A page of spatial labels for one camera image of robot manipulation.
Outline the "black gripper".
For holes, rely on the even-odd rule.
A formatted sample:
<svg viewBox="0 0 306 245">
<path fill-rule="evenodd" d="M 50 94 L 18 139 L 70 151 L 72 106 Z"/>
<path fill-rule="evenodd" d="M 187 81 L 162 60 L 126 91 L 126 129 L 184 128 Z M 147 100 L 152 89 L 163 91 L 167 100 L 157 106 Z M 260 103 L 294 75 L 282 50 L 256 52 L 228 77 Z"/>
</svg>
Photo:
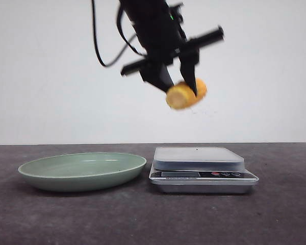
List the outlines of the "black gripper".
<svg viewBox="0 0 306 245">
<path fill-rule="evenodd" d="M 181 19 L 177 15 L 160 15 L 134 22 L 136 36 L 146 54 L 142 59 L 125 65 L 121 75 L 139 72 L 143 81 L 167 92 L 173 86 L 167 66 L 178 57 L 181 75 L 197 96 L 195 66 L 199 63 L 199 49 L 223 40 L 224 31 L 218 26 L 209 33 L 187 39 Z"/>
</svg>

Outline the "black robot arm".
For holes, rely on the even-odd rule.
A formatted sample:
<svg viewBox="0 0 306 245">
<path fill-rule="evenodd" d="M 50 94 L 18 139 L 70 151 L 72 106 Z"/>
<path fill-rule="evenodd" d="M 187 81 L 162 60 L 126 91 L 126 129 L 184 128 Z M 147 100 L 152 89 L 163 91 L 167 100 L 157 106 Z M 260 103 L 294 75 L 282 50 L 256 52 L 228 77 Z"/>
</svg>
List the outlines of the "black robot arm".
<svg viewBox="0 0 306 245">
<path fill-rule="evenodd" d="M 173 85 L 167 67 L 178 57 L 185 83 L 198 95 L 195 66 L 199 63 L 199 49 L 224 38 L 222 27 L 204 35 L 188 39 L 181 27 L 180 5 L 169 6 L 166 1 L 120 1 L 146 54 L 141 60 L 125 65 L 121 75 L 139 72 L 142 80 L 167 92 Z"/>
</svg>

